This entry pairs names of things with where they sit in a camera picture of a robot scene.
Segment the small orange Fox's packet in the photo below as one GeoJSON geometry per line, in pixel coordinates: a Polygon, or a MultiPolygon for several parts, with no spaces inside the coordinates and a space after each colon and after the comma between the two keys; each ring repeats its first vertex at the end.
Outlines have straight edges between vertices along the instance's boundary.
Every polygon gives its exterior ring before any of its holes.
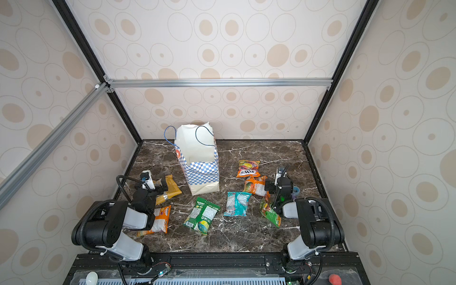
{"type": "Polygon", "coordinates": [[[151,235],[154,233],[167,233],[168,223],[171,214],[171,205],[154,210],[155,220],[150,230],[140,230],[137,237],[151,235]]]}

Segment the red emergency button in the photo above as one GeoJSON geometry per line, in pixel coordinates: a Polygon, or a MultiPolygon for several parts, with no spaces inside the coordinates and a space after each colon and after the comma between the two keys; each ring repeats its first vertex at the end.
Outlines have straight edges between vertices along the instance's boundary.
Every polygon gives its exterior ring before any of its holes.
{"type": "Polygon", "coordinates": [[[331,274],[328,281],[331,285],[342,285],[342,278],[338,274],[331,274]]]}

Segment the Fox's fruit candy packet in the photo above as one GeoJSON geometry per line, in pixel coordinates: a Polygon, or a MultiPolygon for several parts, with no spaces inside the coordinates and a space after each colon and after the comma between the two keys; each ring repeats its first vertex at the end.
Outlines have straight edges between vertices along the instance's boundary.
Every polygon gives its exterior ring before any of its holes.
{"type": "Polygon", "coordinates": [[[237,178],[257,178],[261,176],[261,174],[259,173],[260,161],[240,160],[238,161],[238,166],[239,169],[237,171],[237,178]]]}

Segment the black right corner post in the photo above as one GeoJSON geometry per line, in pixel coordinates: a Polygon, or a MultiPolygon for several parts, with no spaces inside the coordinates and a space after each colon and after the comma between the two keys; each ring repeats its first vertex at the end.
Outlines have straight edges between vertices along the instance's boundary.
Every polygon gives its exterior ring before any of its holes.
{"type": "Polygon", "coordinates": [[[340,83],[344,72],[353,56],[355,53],[355,50],[361,41],[361,38],[369,24],[369,21],[371,20],[378,4],[379,0],[368,0],[365,3],[365,6],[361,12],[360,17],[358,18],[358,21],[355,24],[354,30],[349,38],[349,41],[346,45],[345,50],[342,53],[342,57],[340,58],[338,65],[336,67],[336,70],[332,76],[332,83],[331,86],[327,89],[325,92],[322,101],[319,104],[319,107],[317,109],[317,112],[315,113],[315,116],[313,117],[313,120],[310,124],[310,127],[306,133],[306,136],[303,140],[303,146],[308,146],[310,143],[319,123],[321,118],[323,117],[325,110],[327,109],[331,98],[333,94],[336,91],[336,88],[338,84],[340,83]]]}

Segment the small green snack packet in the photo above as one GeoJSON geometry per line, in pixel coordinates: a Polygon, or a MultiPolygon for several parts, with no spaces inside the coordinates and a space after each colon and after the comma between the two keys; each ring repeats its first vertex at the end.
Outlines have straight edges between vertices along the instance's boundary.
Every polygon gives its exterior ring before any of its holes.
{"type": "Polygon", "coordinates": [[[260,212],[276,228],[281,226],[281,217],[271,208],[267,197],[264,197],[260,204],[260,212]]]}

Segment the blue checkered paper bag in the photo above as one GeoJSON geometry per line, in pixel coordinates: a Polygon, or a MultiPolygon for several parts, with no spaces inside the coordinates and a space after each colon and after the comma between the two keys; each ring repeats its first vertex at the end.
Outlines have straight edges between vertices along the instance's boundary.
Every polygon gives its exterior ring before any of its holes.
{"type": "Polygon", "coordinates": [[[170,143],[193,196],[220,191],[219,154],[210,123],[168,126],[164,134],[173,132],[170,143]]]}

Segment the teal mint candy packet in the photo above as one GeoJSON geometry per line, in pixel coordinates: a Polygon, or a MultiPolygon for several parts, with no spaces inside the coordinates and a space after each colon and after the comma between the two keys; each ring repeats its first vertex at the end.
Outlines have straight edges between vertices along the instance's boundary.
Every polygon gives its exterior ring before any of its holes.
{"type": "Polygon", "coordinates": [[[251,193],[248,192],[228,192],[226,211],[223,216],[246,216],[250,197],[251,193]]]}

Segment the left aluminium frame bar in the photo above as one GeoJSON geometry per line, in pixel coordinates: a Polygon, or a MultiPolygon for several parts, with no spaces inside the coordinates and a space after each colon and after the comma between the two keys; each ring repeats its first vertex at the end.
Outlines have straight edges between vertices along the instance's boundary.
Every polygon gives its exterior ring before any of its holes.
{"type": "Polygon", "coordinates": [[[94,88],[48,136],[11,172],[1,184],[1,208],[4,208],[58,144],[71,132],[99,97],[108,91],[106,83],[94,88]]]}

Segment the orange candy packet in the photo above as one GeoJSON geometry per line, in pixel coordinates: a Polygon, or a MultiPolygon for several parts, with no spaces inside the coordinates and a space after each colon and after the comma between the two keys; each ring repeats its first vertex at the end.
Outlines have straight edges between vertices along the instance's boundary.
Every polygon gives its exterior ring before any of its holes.
{"type": "Polygon", "coordinates": [[[244,183],[243,192],[265,197],[267,195],[266,180],[267,176],[257,178],[250,176],[244,183]]]}

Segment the black left corner post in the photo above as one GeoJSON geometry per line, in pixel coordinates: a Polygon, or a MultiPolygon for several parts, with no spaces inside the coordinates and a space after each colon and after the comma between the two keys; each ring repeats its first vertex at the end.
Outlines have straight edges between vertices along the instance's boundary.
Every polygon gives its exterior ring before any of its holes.
{"type": "Polygon", "coordinates": [[[89,44],[88,40],[86,39],[80,25],[77,23],[77,20],[73,13],[70,10],[70,6],[67,4],[66,1],[60,0],[53,0],[53,6],[57,9],[58,14],[62,18],[63,22],[65,23],[66,27],[69,29],[70,34],[72,35],[73,39],[75,40],[76,44],[78,45],[79,49],[82,51],[86,61],[89,63],[91,69],[95,73],[95,76],[101,83],[106,83],[109,87],[108,96],[110,101],[113,103],[115,109],[119,113],[123,123],[127,127],[129,133],[132,135],[134,141],[137,144],[141,144],[143,142],[140,134],[138,133],[137,129],[134,127],[132,120],[130,119],[129,115],[124,108],[119,96],[116,94],[116,91],[107,81],[106,73],[101,66],[94,50],[92,49],[91,45],[89,44]]]}

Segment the yellow snack packet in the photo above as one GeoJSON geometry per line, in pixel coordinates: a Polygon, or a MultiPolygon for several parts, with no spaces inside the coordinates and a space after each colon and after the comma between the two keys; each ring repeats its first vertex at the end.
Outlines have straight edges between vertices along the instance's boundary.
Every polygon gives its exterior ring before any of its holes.
{"type": "Polygon", "coordinates": [[[167,191],[165,191],[164,194],[162,194],[156,198],[156,205],[160,205],[160,204],[164,203],[165,201],[168,201],[171,198],[182,194],[182,191],[180,190],[179,186],[173,180],[172,175],[166,175],[165,181],[167,183],[167,191]]]}

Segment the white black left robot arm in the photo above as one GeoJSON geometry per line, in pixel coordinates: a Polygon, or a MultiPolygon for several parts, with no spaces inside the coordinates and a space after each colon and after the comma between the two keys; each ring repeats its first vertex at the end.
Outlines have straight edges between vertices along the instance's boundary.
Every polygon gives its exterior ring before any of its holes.
{"type": "Polygon", "coordinates": [[[123,230],[151,230],[156,220],[156,199],[168,190],[165,178],[153,182],[151,178],[131,179],[119,175],[116,181],[136,182],[132,197],[126,201],[109,199],[96,201],[72,230],[71,240],[86,250],[107,255],[115,262],[135,262],[151,267],[153,259],[148,246],[133,240],[123,230]]]}

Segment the black corner post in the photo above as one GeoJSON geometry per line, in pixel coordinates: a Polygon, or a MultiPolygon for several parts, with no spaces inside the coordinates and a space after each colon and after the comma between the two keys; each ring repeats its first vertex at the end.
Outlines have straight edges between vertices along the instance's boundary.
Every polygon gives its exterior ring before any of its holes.
{"type": "Polygon", "coordinates": [[[77,23],[77,20],[73,13],[70,10],[70,6],[67,4],[66,1],[60,0],[53,0],[53,6],[57,9],[58,14],[62,18],[63,22],[65,23],[66,27],[69,29],[70,34],[72,35],[73,39],[75,40],[76,44],[78,45],[79,49],[82,51],[86,61],[89,63],[91,69],[95,73],[95,76],[101,83],[106,83],[109,87],[108,96],[110,101],[113,103],[115,109],[119,113],[123,123],[127,127],[129,133],[132,135],[134,141],[137,144],[141,144],[143,142],[140,134],[138,133],[137,129],[134,127],[132,120],[130,119],[129,115],[124,108],[119,96],[116,94],[116,91],[107,81],[106,73],[101,66],[94,50],[92,49],[91,45],[89,44],[88,40],[86,39],[80,25],[77,23]]]}
{"type": "Polygon", "coordinates": [[[355,53],[355,50],[361,41],[361,38],[369,24],[369,21],[371,20],[378,4],[379,0],[368,0],[365,3],[365,6],[361,12],[360,17],[358,18],[358,21],[355,24],[354,30],[349,38],[349,41],[346,45],[345,50],[342,53],[342,57],[340,58],[338,65],[336,67],[336,70],[332,76],[332,83],[331,86],[327,89],[325,92],[322,101],[319,104],[319,107],[317,109],[317,112],[315,113],[315,116],[313,117],[313,120],[310,124],[310,127],[306,133],[306,136],[303,140],[303,146],[308,146],[310,143],[319,123],[321,118],[323,117],[325,110],[327,109],[331,98],[333,94],[336,91],[336,88],[338,84],[340,83],[344,72],[353,56],[355,53]]]}

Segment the horizontal aluminium frame bar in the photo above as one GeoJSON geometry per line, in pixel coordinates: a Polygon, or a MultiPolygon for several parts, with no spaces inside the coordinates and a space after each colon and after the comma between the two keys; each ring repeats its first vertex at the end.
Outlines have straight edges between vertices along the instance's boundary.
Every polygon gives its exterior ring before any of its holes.
{"type": "Polygon", "coordinates": [[[178,87],[306,87],[331,86],[331,78],[230,78],[180,80],[108,80],[114,88],[178,88],[178,87]]]}

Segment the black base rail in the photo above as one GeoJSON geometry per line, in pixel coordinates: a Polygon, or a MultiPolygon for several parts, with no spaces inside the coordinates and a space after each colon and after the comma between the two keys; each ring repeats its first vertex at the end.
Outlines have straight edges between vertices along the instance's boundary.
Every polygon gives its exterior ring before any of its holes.
{"type": "Polygon", "coordinates": [[[338,274],[342,285],[369,284],[360,256],[327,252],[309,260],[285,262],[282,252],[152,253],[151,267],[115,262],[98,254],[78,255],[64,280],[83,285],[94,271],[100,285],[330,285],[338,274]]]}

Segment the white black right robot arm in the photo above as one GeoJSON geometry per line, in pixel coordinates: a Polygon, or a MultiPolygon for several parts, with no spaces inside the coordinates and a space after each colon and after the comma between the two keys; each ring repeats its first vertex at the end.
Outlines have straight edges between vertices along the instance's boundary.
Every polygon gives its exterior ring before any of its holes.
{"type": "Polygon", "coordinates": [[[300,234],[285,245],[285,262],[308,260],[344,242],[344,230],[326,198],[297,198],[291,179],[266,180],[265,204],[262,211],[279,225],[282,218],[296,219],[300,234]]]}

